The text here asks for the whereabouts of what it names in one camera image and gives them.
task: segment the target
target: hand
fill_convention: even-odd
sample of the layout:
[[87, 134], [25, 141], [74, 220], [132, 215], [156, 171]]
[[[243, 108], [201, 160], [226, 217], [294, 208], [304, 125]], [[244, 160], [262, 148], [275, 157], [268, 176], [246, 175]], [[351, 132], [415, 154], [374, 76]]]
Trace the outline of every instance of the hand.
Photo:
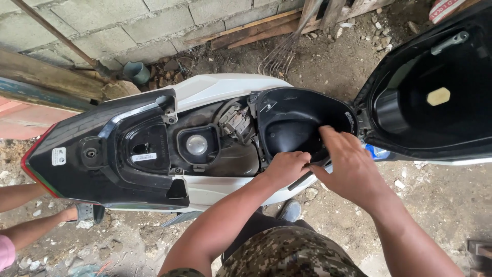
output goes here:
[[267, 170], [260, 175], [265, 176], [272, 185], [280, 189], [309, 172], [309, 168], [303, 166], [310, 160], [311, 155], [307, 152], [277, 153]]
[[309, 169], [327, 188], [355, 203], [369, 214], [380, 201], [396, 196], [386, 184], [370, 153], [361, 147], [361, 141], [349, 133], [337, 133], [330, 126], [319, 128], [323, 142], [330, 153], [333, 173], [311, 165]]

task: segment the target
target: dirt ground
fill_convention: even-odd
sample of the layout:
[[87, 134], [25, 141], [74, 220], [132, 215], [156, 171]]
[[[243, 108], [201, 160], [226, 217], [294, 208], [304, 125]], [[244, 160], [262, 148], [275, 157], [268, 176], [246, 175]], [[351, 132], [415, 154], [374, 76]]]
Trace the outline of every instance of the dirt ground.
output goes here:
[[[401, 0], [385, 7], [381, 14], [372, 12], [355, 18], [355, 26], [343, 28], [334, 42], [318, 31], [316, 35], [302, 36], [287, 81], [344, 101], [353, 99], [386, 54], [376, 50], [372, 38], [361, 38], [374, 36], [371, 18], [376, 16], [383, 29], [390, 29], [388, 35], [396, 47], [414, 35], [406, 24], [408, 21], [416, 23], [421, 31], [430, 26], [428, 11], [427, 1]], [[193, 74], [256, 73], [260, 60], [280, 41], [281, 38], [272, 38], [217, 51], [199, 46], [186, 55], [195, 60]], [[0, 140], [0, 186], [32, 182], [19, 164], [34, 141]], [[382, 162], [378, 167], [417, 223], [468, 274], [473, 264], [466, 253], [466, 241], [492, 239], [492, 164], [451, 167]], [[397, 188], [395, 180], [405, 187]], [[303, 219], [338, 242], [368, 276], [389, 276], [369, 215], [325, 190], [319, 182], [312, 188], [318, 192], [313, 199], [308, 199], [304, 192], [296, 196], [303, 204]], [[45, 195], [0, 214], [0, 228], [48, 216], [69, 205], [68, 200], [53, 200]], [[275, 215], [281, 205], [270, 205], [266, 212]], [[41, 215], [35, 217], [37, 210]], [[105, 263], [104, 273], [110, 276], [155, 276], [170, 247], [190, 224], [159, 226], [172, 217], [157, 212], [107, 211], [99, 225], [60, 225], [18, 251], [14, 265], [0, 276], [68, 276], [75, 274], [73, 269], [78, 266], [96, 265], [99, 269]], [[216, 261], [214, 268], [219, 267]]]

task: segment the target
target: sticker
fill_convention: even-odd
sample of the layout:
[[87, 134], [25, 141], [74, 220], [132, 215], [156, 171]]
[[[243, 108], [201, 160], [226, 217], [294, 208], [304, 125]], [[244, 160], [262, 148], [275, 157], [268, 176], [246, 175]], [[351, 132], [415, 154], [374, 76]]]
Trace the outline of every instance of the sticker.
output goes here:
[[154, 160], [154, 159], [157, 159], [156, 153], [140, 154], [140, 155], [131, 156], [131, 160], [133, 162], [140, 162], [140, 161]]
[[51, 164], [54, 166], [61, 166], [66, 163], [66, 148], [55, 148], [51, 151]]
[[352, 115], [348, 111], [345, 112], [345, 115], [347, 116], [348, 121], [350, 121], [350, 129], [354, 131], [354, 119], [352, 118]]

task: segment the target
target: sandal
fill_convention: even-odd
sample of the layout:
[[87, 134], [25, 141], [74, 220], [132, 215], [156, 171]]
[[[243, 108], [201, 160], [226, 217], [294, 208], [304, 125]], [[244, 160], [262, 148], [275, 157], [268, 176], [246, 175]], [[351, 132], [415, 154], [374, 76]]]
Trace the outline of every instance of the sandal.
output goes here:
[[92, 205], [85, 203], [75, 204], [75, 207], [77, 208], [77, 219], [69, 220], [67, 222], [92, 220], [95, 224], [99, 224], [104, 217], [104, 210], [106, 209], [104, 206], [101, 205]]

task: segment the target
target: camouflage clothing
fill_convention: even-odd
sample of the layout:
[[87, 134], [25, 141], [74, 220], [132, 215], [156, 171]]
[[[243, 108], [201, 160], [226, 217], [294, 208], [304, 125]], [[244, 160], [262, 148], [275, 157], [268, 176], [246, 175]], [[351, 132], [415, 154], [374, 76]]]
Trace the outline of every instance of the camouflage clothing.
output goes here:
[[[192, 269], [176, 269], [164, 277], [203, 277]], [[331, 239], [297, 226], [281, 226], [256, 234], [232, 254], [216, 277], [327, 276], [365, 277]]]

